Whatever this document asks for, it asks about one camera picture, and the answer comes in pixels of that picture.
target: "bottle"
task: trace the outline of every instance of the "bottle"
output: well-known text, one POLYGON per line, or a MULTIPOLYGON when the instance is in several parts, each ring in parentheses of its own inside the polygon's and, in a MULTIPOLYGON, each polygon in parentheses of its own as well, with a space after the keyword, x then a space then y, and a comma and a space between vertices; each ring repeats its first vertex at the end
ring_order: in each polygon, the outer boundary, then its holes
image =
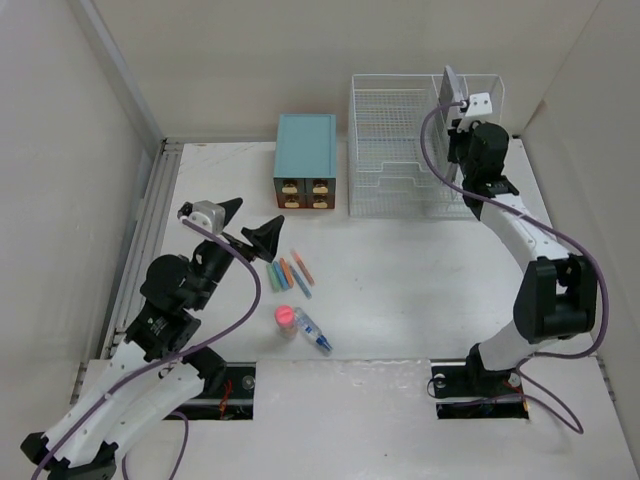
POLYGON ((293 308, 288 305, 281 305, 276 308, 274 314, 276 324, 280 330, 280 334, 286 339, 292 339, 298 333, 298 327, 296 325, 296 317, 293 308))

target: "white table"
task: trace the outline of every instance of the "white table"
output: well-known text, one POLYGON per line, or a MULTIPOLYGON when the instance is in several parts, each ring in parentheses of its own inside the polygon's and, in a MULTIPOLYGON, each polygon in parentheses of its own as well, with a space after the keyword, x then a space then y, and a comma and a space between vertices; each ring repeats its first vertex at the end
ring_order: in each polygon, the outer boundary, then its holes
MULTIPOLYGON (((256 315, 213 345, 228 361, 258 361, 255 418, 194 422, 177 478, 637 478, 595 358, 526 367, 575 409, 582 437, 536 406, 530 422, 436 420, 425 359, 464 357, 510 320, 522 279, 515 261, 478 222, 349 218, 344 145, 336 210, 283 212, 274 198, 273 156, 273 143, 184 149, 163 253, 191 255, 201 241, 175 219, 185 201, 241 196, 245 204, 230 233, 284 213, 280 253, 296 248, 317 286, 310 301, 297 287, 274 294, 256 262, 264 285, 256 315), (287 343, 276 335, 273 311, 283 303, 303 306, 341 361, 320 360, 302 339, 287 343), (363 361, 379 359, 395 360, 363 361)), ((519 141, 512 142, 506 173, 530 210, 548 220, 519 141)), ((253 295, 247 272, 234 262, 198 312, 203 325, 195 340, 234 322, 253 295)), ((581 350, 589 341, 582 336, 556 348, 581 350)), ((133 478, 167 477, 181 428, 163 422, 136 446, 133 478)))

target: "wire rack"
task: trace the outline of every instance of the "wire rack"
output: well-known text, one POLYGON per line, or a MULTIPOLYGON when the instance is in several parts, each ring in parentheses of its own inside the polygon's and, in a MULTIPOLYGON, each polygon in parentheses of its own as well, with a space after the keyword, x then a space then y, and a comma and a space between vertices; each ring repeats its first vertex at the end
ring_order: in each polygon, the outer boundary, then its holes
MULTIPOLYGON (((462 197, 442 185, 422 159, 419 135, 438 104, 442 75, 354 75, 349 112, 349 213, 355 217, 472 218, 462 197)), ((504 95, 497 75, 461 75, 465 96, 489 92, 491 120, 500 121, 504 95)), ((448 168, 444 119, 426 135, 427 151, 448 168)))

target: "robotic arm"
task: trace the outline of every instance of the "robotic arm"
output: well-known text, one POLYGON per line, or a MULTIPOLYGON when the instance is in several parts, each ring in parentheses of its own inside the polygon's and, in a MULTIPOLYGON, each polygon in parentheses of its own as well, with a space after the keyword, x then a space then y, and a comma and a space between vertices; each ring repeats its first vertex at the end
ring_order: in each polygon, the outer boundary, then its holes
MULTIPOLYGON (((455 81, 443 82, 453 85, 455 81)), ((483 123, 491 114, 488 94, 471 95, 447 114, 448 161, 463 175, 465 191, 495 199, 531 216, 517 188, 503 175, 509 135, 483 123)), ((513 307, 513 320, 492 338, 474 345, 464 364, 433 367, 435 396, 493 397, 516 366, 541 348, 589 332, 595 323, 597 280, 590 263, 521 217, 493 204, 464 196, 475 217, 500 238, 524 273, 513 307)))
MULTIPOLYGON (((241 205, 241 198, 220 204, 186 203, 178 218, 222 235, 249 262, 256 258, 272 262, 284 217, 280 215, 256 230, 243 228, 249 245, 223 232, 241 205)), ((38 465, 70 434, 45 465, 49 480, 112 478, 117 462, 153 425, 186 400, 220 386, 226 363, 210 348, 203 348, 184 356, 160 381, 158 366, 109 393, 137 370, 158 360, 179 357, 201 323, 187 310, 206 306, 233 259, 220 245, 205 240, 190 260, 163 255, 151 263, 140 288, 145 304, 96 384, 56 425, 28 435, 21 445, 26 456, 38 465), (100 407, 91 413, 99 402, 100 407), (87 414, 89 418, 74 430, 87 414)))

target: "gray wall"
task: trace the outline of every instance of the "gray wall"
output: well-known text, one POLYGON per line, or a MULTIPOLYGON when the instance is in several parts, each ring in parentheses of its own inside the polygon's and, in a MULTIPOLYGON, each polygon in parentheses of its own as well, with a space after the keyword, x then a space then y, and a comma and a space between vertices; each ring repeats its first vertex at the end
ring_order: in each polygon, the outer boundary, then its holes
POLYGON ((0 465, 65 412, 104 318, 142 144, 64 0, 0 1, 0 465))
POLYGON ((354 73, 497 73, 521 131, 598 0, 96 0, 162 131, 274 135, 354 73))
POLYGON ((639 20, 637 0, 602 0, 523 136, 556 226, 584 241, 605 268, 611 326, 600 353, 637 466, 639 20))

